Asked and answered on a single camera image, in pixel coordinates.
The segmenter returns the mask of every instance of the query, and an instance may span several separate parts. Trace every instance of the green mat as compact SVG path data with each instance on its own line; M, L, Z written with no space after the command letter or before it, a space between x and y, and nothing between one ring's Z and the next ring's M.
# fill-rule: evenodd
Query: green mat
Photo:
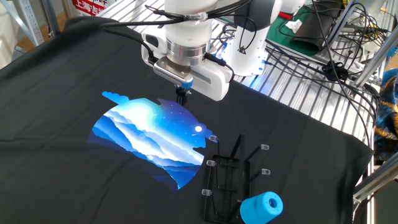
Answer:
M297 19L300 19L302 22L304 22L307 18L307 16L311 13L311 10L308 10L306 8L301 8L297 12L297 16L295 16L294 21ZM308 56L313 56L318 53L317 50L313 49L308 49L302 44L298 44L295 42L291 42L293 37L289 37L284 34L288 35L294 35L293 31L289 28L287 28L284 24L286 22L286 19L281 18L278 16L278 18L271 24L271 27L269 28L269 32L267 34L267 39L274 41L280 45L283 45L285 47L288 47L290 49L296 50L302 54L308 55ZM279 26L283 26L280 28L280 31L282 31L284 34L281 34L279 32Z

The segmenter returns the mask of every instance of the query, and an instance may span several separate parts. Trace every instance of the black t-shirt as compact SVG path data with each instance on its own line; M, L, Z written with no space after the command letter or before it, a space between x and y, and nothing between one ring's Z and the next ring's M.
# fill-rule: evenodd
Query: black t-shirt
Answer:
M251 159L271 170L251 193L281 197L272 223L351 222L372 153L362 142L238 83L219 102L192 91L182 108L104 21L72 19L0 70L0 221L204 223L208 138L227 156L244 133L245 155L270 147Z

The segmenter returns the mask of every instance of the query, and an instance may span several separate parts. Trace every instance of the blue foam cylinder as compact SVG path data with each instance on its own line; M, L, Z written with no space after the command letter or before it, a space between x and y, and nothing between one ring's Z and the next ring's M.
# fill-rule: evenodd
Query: blue foam cylinder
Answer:
M274 192L266 192L242 202L241 217L245 224L266 224L278 216L284 205Z

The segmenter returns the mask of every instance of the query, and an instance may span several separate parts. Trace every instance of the white moon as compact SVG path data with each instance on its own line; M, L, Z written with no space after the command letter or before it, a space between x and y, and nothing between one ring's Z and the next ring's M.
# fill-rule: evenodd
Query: white moon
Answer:
M196 126L196 127L195 127L195 131L196 131L196 132L201 132L201 126Z

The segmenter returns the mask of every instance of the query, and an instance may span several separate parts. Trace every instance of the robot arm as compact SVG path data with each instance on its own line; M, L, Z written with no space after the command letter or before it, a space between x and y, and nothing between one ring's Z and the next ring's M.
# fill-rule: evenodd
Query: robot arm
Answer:
M242 35L244 29L238 27L234 42L229 44L229 53L225 55L225 58L223 57L233 70L239 71L239 75L253 74L251 72L253 58L256 58L255 61L259 61L261 65L265 55L262 55L261 60L258 60L258 55L264 54L264 39L269 25L279 13L282 0L252 0L251 4L256 4L247 5L248 8L242 7L241 9L249 12L251 7L258 7L259 2L267 2L266 5L272 6L272 10L267 10L267 12L269 11L267 14L252 10L254 13L244 15L255 17L256 20L261 21L254 21L262 29L257 31L257 36L252 41L253 46L250 49L246 48L245 52L239 51L237 44L240 43L240 38L245 43L248 37L253 37L253 29L252 26L248 26L246 35ZM165 11L173 14L202 16L203 12L215 9L216 3L217 0L165 0ZM215 101L220 101L228 92L233 71L221 66L222 63L216 63L204 57L210 48L211 22L212 19L203 19L202 21L186 21L162 27L149 26L142 33L142 39L159 60L156 63L149 62L148 51L145 47L142 47L141 54L142 59L154 68L156 74L171 81L179 88L185 90L192 88Z

